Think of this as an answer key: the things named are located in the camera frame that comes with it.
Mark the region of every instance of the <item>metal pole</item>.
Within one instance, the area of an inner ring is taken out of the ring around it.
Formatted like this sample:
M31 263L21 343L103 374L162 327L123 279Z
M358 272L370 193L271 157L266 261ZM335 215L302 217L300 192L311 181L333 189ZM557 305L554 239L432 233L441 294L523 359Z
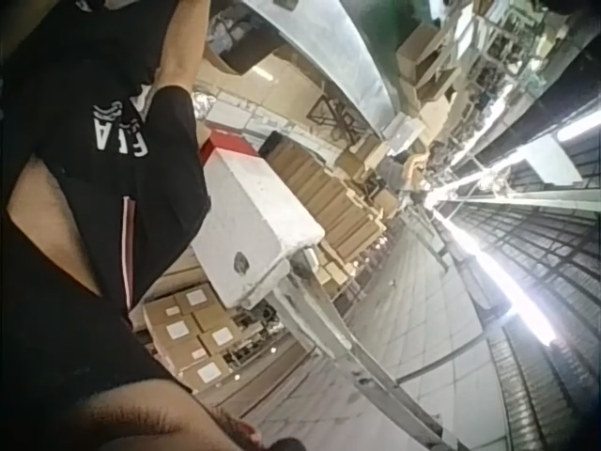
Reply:
M304 254L292 260L294 273L266 300L294 336L311 339L374 406L427 449L469 451L403 390L344 324Z

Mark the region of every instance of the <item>brown box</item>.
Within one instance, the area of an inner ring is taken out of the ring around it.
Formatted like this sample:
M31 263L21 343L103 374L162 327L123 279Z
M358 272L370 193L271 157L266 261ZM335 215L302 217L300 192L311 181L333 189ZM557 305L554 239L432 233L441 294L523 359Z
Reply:
M328 293L328 296L330 296L330 298L332 298L336 294L338 294L340 287L338 287L338 284L336 283L336 281L334 279L330 279L328 282L326 282L323 285L323 289L326 291L326 293Z
M328 176L322 167L319 167L310 178L308 178L305 184L298 190L295 195L302 203L307 206L309 201L316 195L316 193L328 182L330 176Z
M334 261L326 265L326 271L339 286L342 286L348 280L348 274L342 271Z
M319 282L320 285L325 285L328 281L331 280L331 274L323 266L320 265L317 269L316 278L317 282Z
M181 319L182 312L173 296L144 304L144 318L148 328Z
M380 224L376 221L370 221L349 236L336 249L340 257L344 261L349 261L369 247L386 229L386 227L383 225L380 226Z
M278 175L287 185L288 180L297 172L298 168L311 158L311 155L296 144L293 144L289 151L282 157L285 157L285 164Z
M359 178L366 169L363 162L348 150L340 154L335 165L345 171L351 179Z
M237 343L240 340L240 329L231 319L209 332L200 334L200 341L210 355L215 355Z
M305 206L306 209L316 218L320 212L328 208L336 196L345 195L347 187L340 180L330 179L315 197Z
M326 238L334 249L338 249L358 229L369 223L370 219L366 212L361 209L351 209L341 217L341 221L332 228Z
M374 196L374 204L384 210L384 217L392 217L398 210L396 195L384 189Z
M288 188L290 188L292 193L297 194L307 183L307 180L320 169L321 167L313 158L306 159L286 182Z
M227 312L220 303L196 310L193 316L202 332L211 331L229 320Z
M214 355L203 362L193 365L179 373L181 380L195 393L206 390L211 385L222 381L232 370L221 355Z
M200 334L200 329L191 315L174 319L165 324L148 328L154 338L157 348L168 350L178 343L182 343Z
M176 344L168 350L159 350L165 367L172 374L202 362L208 358L208 352L197 337Z
M219 303L217 293L215 293L210 284L203 284L199 287L188 289L176 294L175 298L183 315L190 315L196 310Z
M316 221L328 233L340 220L341 216L352 207L353 203L348 197L348 191L343 191L331 200L330 205L326 209L316 215Z

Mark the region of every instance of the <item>metal beam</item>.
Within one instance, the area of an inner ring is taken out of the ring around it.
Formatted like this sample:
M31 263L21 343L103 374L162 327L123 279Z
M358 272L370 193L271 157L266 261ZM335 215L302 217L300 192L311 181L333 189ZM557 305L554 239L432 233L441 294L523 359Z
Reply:
M515 193L508 197L489 195L462 196L447 202L472 202L480 204L513 204L601 212L601 190L539 191Z

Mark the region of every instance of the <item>fluorescent light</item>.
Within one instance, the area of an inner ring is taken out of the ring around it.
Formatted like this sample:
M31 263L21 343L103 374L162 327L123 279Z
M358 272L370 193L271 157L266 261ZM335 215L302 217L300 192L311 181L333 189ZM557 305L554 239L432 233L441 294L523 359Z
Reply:
M263 77L264 79L266 79L268 82L272 82L273 81L273 75L271 75L266 70L259 68L258 66L254 66L252 68L252 71L254 73L256 73L259 77Z
M466 34L461 37L459 42L457 43L457 59L459 59L463 54L469 49L471 46L471 41L473 40L473 32L475 30L475 26L473 23L470 24L469 28L466 30Z
M482 129L480 129L478 132L476 132L474 134L474 136L466 143L466 145L463 147L463 149L459 150L455 154L455 156L451 160L451 166L455 166L457 163L459 163L461 160L463 160L463 157L465 157L470 152L470 150L473 149L473 147L476 145L478 140L486 132L488 132L488 129L490 129L493 126L493 124L497 121L497 119L499 117L501 117L501 115L505 111L505 108L507 108L507 96L509 96L509 94L511 93L511 91L513 91L513 89L514 89L514 85L512 85L512 84L506 85L502 89L502 91L499 95L499 98L496 99L495 102L491 105L490 115L485 119L485 123L482 126Z
M585 116L557 132L557 140L561 143L576 138L577 136L601 125L601 110Z
M555 340L557 336L543 312L501 265L480 249L478 241L444 218L438 211L432 210L432 213L451 232L457 244L476 257L476 261L507 297L513 309L521 316L536 338L545 346Z
M457 20L457 25L455 26L455 40L458 40L463 32L466 31L468 25L471 22L471 16L473 15L473 3L470 3L465 8L461 9L461 13L459 15L459 19Z

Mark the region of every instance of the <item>stacked cardboard boxes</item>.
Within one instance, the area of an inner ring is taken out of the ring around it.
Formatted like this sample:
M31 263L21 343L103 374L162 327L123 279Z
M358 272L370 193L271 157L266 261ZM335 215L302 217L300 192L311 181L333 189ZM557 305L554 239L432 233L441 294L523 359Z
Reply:
M266 158L325 229L325 240L344 263L355 259L386 230L379 210L362 201L296 142L283 137Z
M242 334L210 284L147 303L144 315L159 360L195 392L230 374L221 353Z

